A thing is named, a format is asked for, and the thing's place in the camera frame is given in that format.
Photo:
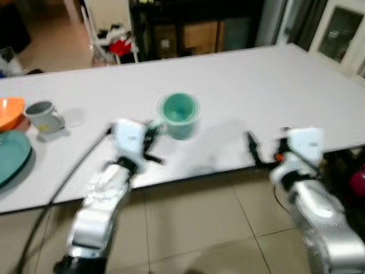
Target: bowl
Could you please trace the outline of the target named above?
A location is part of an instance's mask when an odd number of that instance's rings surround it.
[[[17,126],[22,119],[25,100],[9,97],[0,99],[0,132],[8,131]]]

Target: teal cup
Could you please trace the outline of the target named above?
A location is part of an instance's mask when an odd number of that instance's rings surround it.
[[[185,93],[175,93],[162,99],[159,107],[161,123],[172,138],[186,140],[192,136],[198,121],[198,103]]]

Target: tile floor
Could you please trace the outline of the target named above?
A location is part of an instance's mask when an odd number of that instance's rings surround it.
[[[54,207],[26,273],[50,274],[80,203]],[[1,273],[14,273],[39,211],[0,216]],[[265,173],[236,171],[136,190],[119,214],[110,274],[309,274],[305,248]]]
[[[57,72],[91,67],[92,52],[85,26],[71,24],[66,11],[25,24],[32,41],[18,55],[24,69]]]

